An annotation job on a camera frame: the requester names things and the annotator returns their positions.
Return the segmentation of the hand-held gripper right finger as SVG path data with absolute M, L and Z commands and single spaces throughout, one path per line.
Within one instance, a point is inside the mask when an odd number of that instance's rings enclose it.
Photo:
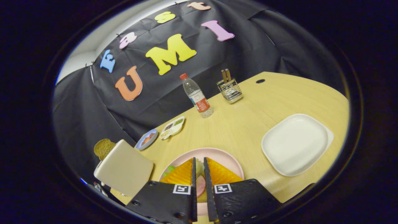
M 209 158 L 204 158 L 207 210 L 215 224 L 253 224 L 267 219 L 282 207 L 256 179 L 227 184 L 213 184 Z

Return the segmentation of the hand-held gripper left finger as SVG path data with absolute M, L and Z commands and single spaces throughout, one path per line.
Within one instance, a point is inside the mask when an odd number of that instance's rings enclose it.
M 190 184 L 169 184 L 148 181 L 126 205 L 151 222 L 163 224 L 192 224 L 197 222 L 196 158 L 193 157 Z

